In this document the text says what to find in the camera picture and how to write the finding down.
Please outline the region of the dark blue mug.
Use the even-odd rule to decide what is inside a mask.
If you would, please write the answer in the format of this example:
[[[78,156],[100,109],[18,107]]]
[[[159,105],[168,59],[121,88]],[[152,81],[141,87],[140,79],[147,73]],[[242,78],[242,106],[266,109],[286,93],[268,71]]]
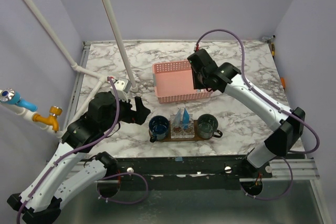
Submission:
[[[149,131],[151,133],[150,142],[164,140],[170,131],[169,120],[161,115],[154,116],[149,121]]]

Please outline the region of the blue toothpaste tube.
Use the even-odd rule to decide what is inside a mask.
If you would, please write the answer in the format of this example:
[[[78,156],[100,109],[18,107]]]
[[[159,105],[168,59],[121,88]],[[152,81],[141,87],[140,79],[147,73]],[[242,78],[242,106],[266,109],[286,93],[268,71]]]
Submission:
[[[183,126],[188,126],[189,122],[190,122],[190,115],[189,115],[187,109],[185,108],[183,110],[182,125]]]

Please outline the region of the dark green mug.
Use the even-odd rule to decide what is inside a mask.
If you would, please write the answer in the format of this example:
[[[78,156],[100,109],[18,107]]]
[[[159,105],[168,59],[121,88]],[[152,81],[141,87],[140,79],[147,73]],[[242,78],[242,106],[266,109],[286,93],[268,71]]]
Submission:
[[[197,119],[197,135],[205,140],[212,137],[221,138],[223,133],[218,129],[216,117],[211,114],[202,114]]]

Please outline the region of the oval wooden tray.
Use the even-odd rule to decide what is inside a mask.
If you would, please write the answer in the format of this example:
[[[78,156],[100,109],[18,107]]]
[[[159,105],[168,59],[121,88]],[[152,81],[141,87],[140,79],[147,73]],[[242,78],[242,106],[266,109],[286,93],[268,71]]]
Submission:
[[[152,133],[150,130],[148,130],[149,136],[150,136],[150,142],[195,142],[195,141],[205,141],[205,139],[199,137],[198,135],[180,135],[178,137],[171,137],[171,133],[169,132],[168,135],[161,140],[158,140],[152,136]]]

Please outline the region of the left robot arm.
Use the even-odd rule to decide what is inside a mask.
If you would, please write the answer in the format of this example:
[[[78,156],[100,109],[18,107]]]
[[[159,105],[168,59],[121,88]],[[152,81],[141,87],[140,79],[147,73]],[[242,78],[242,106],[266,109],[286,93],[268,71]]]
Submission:
[[[72,122],[52,159],[21,193],[10,195],[7,203],[18,212],[17,223],[53,223],[64,206],[75,195],[96,180],[112,179],[118,172],[118,162],[106,151],[98,153],[83,170],[68,178],[81,161],[119,122],[142,125],[150,109],[140,97],[135,97],[135,110],[130,100],[122,101],[111,92],[99,92],[89,102],[87,112]]]

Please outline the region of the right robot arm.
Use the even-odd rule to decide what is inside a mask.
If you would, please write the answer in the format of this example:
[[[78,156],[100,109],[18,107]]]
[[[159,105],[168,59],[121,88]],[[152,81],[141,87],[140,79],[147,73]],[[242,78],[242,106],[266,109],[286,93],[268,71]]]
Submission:
[[[286,156],[303,133],[303,124],[292,118],[294,115],[303,121],[306,115],[303,109],[293,110],[262,93],[276,104],[274,108],[248,87],[238,68],[228,62],[218,66],[205,49],[191,54],[187,60],[192,68],[194,89],[205,88],[227,94],[258,115],[273,131],[245,157],[241,171],[246,177],[255,177],[271,159]]]

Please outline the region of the pink perforated plastic basket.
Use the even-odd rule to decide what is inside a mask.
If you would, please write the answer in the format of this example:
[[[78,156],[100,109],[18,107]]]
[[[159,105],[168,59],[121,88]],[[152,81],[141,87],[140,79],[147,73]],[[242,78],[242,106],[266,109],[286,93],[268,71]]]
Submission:
[[[194,89],[192,68],[187,60],[155,63],[154,92],[160,104],[207,99],[211,92]]]

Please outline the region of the orange faucet tap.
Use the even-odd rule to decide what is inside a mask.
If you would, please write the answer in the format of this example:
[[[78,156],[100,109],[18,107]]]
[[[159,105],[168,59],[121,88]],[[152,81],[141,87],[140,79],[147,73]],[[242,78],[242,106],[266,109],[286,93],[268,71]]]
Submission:
[[[32,117],[33,122],[39,122],[52,127],[54,132],[59,131],[59,123],[57,121],[57,117],[62,114],[62,108],[57,106],[51,106],[49,109],[49,116],[43,117],[40,114],[36,113]]]

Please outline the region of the blue pipe valve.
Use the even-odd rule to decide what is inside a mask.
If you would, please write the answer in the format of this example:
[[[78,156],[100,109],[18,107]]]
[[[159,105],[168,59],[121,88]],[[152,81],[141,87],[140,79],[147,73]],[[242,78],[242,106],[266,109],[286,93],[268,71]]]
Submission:
[[[14,89],[9,88],[1,91],[1,103],[8,105],[16,105],[21,108],[25,108],[32,112],[36,112],[38,107],[26,100],[24,100],[19,92],[16,92]]]

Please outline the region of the black front mounting rail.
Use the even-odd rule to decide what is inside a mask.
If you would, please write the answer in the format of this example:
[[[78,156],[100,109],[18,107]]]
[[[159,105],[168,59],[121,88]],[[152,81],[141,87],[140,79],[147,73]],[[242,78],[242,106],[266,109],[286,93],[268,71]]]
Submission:
[[[249,168],[242,155],[117,158],[117,162],[123,174],[100,184],[120,185],[124,191],[239,190],[241,181],[272,178],[266,171],[269,163]],[[127,168],[135,174],[125,175]]]

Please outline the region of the white PVC pipe frame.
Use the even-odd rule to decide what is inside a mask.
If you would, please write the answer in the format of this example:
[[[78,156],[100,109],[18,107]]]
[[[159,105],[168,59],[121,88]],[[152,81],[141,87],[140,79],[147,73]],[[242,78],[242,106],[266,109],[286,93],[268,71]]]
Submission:
[[[96,93],[98,93],[98,91],[102,87],[102,85],[104,83],[108,82],[107,81],[107,76],[105,76],[103,74],[98,74],[96,72],[93,72],[91,70],[88,70],[86,68],[83,68],[83,67],[79,66],[74,61],[74,59],[70,55],[69,51],[63,45],[63,43],[61,42],[59,37],[56,35],[53,28],[50,26],[48,21],[42,15],[42,13],[38,9],[38,7],[35,5],[33,0],[23,0],[23,1],[28,6],[30,11],[34,14],[34,16],[37,18],[37,20],[40,22],[40,24],[42,25],[44,30],[47,32],[49,37],[54,41],[56,46],[63,53],[65,58],[68,60],[71,68],[75,72],[86,74],[88,76],[91,76],[91,77],[94,77],[94,78],[98,79],[98,82],[96,83],[95,87],[89,93],[89,95],[85,99],[83,105],[79,108],[79,110],[75,113],[75,115],[72,118],[72,121],[77,120],[77,119],[79,119],[79,117],[81,115],[84,114],[85,110],[88,108],[89,102],[93,99],[93,97],[96,95]],[[131,92],[137,92],[138,91],[138,85],[135,81],[133,72],[131,70],[131,65],[130,65],[130,62],[129,62],[129,58],[127,56],[127,53],[126,53],[126,50],[125,50],[125,47],[124,47],[124,43],[123,43],[123,40],[122,40],[122,37],[121,37],[121,33],[120,33],[120,30],[119,30],[119,27],[118,27],[118,24],[117,24],[117,21],[116,21],[116,18],[115,18],[115,14],[114,14],[111,2],[110,2],[110,0],[102,0],[102,3],[103,3],[103,6],[104,6],[104,9],[106,11],[110,26],[112,28],[112,31],[113,31],[113,34],[114,34],[114,37],[115,37],[115,40],[116,40],[116,43],[117,43],[122,61],[123,61],[123,64],[124,64],[125,69],[127,71],[129,82],[131,83],[130,91]],[[14,108],[14,106],[12,104],[9,104],[9,103],[4,103],[3,106],[10,109],[16,115],[21,116],[25,120],[27,120],[29,122],[33,122],[35,125],[40,127],[41,130],[44,130],[44,131],[56,136],[57,138],[62,137],[62,135],[64,134],[64,132],[61,131],[61,130],[54,130],[52,125],[48,125],[45,122],[35,121],[35,119],[40,119],[41,118],[41,116],[36,111],[33,112],[33,111],[31,111],[27,108],[22,108],[22,107]]]

